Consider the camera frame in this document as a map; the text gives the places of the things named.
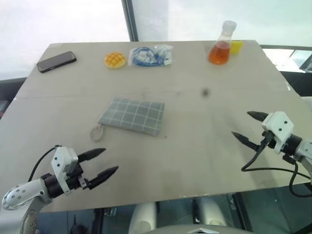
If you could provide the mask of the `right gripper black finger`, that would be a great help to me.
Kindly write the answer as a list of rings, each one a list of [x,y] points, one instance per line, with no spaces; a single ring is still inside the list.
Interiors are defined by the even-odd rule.
[[[244,136],[244,135],[242,135],[240,133],[236,133],[236,132],[232,132],[232,134],[243,145],[251,148],[252,150],[254,150],[256,152],[258,151],[259,145],[249,141],[249,139],[246,136]]]
[[[268,116],[267,113],[257,111],[248,111],[247,114],[258,121],[264,121]]]

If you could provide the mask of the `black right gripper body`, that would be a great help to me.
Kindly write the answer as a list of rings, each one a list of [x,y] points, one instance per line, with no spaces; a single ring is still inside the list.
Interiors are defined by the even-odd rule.
[[[263,139],[260,142],[261,147],[268,146],[274,140],[274,133],[272,131],[263,131],[262,132]]]

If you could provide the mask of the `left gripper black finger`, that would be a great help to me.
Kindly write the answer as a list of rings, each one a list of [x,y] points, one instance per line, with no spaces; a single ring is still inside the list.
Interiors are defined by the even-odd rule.
[[[100,174],[97,175],[97,177],[87,182],[87,187],[89,189],[94,189],[98,185],[104,183],[117,171],[118,168],[119,168],[118,166],[115,166],[101,172]]]
[[[89,161],[89,160],[99,156],[100,154],[102,154],[105,151],[106,151],[105,148],[96,148],[96,149],[91,149],[87,152],[84,152],[84,153],[78,155],[78,163],[81,163],[84,161]]]

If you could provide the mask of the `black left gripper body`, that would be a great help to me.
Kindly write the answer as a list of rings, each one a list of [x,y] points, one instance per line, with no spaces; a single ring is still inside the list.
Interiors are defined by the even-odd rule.
[[[82,177],[82,174],[84,173],[81,165],[78,163],[72,172],[67,173],[66,176],[66,184],[69,188],[69,190],[76,190],[78,188],[87,189],[89,188],[89,184],[87,179],[84,179]]]

